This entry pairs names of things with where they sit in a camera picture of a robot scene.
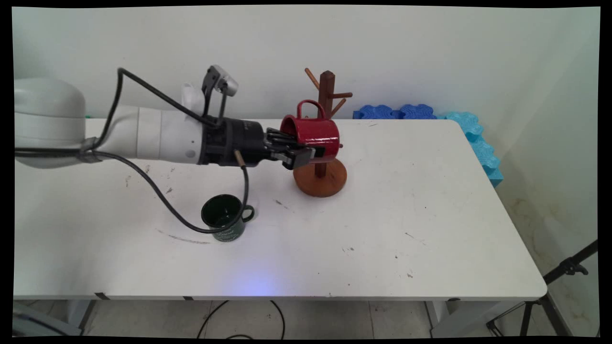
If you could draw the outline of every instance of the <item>mug tree base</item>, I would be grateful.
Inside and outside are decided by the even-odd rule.
[[[297,187],[313,197],[330,197],[338,193],[346,183],[346,168],[338,159],[328,162],[324,176],[318,177],[314,163],[293,170]]]

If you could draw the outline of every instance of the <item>mug handle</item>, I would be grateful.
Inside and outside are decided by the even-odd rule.
[[[242,218],[243,222],[249,222],[249,221],[253,220],[253,216],[255,216],[255,208],[253,208],[253,206],[249,206],[249,205],[244,206],[244,211],[242,213],[244,214],[244,212],[247,211],[247,210],[250,210],[251,214],[249,216],[247,216],[247,217],[243,217]]]
[[[303,100],[303,101],[299,102],[299,104],[297,104],[297,114],[296,114],[296,117],[298,119],[302,119],[302,104],[304,104],[304,103],[314,104],[314,105],[316,105],[316,107],[319,108],[319,111],[321,112],[321,117],[317,117],[317,119],[327,119],[327,117],[325,116],[325,110],[323,109],[321,104],[319,104],[318,102],[316,102],[314,100],[310,100],[310,99]]]

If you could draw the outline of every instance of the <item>dark green mug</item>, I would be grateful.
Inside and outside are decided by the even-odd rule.
[[[209,199],[202,207],[202,221],[212,230],[221,228],[231,222],[240,211],[242,202],[236,196],[218,195]],[[245,206],[244,210],[250,210],[251,214],[242,217],[225,231],[213,233],[212,236],[219,241],[233,241],[244,233],[245,223],[251,221],[255,216],[255,209],[252,206]]]

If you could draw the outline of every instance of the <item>red mug handle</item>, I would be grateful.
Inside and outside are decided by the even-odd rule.
[[[319,108],[321,115],[323,116],[323,117],[317,117],[317,119],[326,119],[325,110],[323,110],[323,107],[321,106],[321,104],[319,104],[318,102],[314,100],[310,100],[310,99],[303,100],[299,104],[297,104],[297,116],[296,116],[297,119],[302,119],[302,104],[304,103],[310,103],[310,104],[316,105],[316,107]]]

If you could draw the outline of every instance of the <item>red mug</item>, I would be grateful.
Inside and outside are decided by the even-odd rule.
[[[302,104],[310,103],[319,108],[317,118],[302,118]],[[322,157],[314,157],[310,163],[331,162],[340,149],[340,132],[336,123],[325,117],[325,110],[314,100],[303,100],[297,104],[297,117],[290,114],[283,118],[280,131],[296,136],[304,146],[324,147]]]

